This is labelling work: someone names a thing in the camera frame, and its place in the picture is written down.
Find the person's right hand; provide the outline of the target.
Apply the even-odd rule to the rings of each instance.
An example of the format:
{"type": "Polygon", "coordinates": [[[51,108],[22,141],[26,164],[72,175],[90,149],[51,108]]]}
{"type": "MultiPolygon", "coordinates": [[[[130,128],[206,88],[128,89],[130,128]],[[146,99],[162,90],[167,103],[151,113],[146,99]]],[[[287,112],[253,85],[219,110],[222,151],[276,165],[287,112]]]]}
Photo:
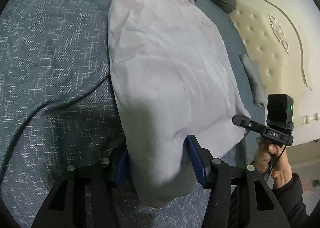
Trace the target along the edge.
{"type": "Polygon", "coordinates": [[[262,138],[258,139],[258,149],[251,164],[260,174],[270,173],[276,189],[288,184],[293,177],[286,149],[262,138]]]}

